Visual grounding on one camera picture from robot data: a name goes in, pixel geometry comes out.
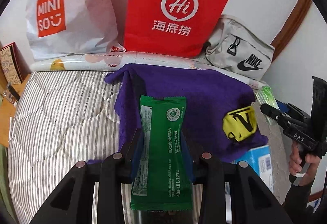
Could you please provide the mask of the person's right hand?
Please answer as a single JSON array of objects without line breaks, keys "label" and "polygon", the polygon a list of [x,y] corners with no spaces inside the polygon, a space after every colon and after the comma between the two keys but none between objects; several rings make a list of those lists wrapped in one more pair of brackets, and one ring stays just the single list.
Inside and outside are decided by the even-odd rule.
[{"label": "person's right hand", "polygon": [[293,185],[305,186],[314,181],[321,159],[313,154],[307,154],[305,158],[301,158],[299,147],[296,141],[292,142],[289,172],[297,178]]}]

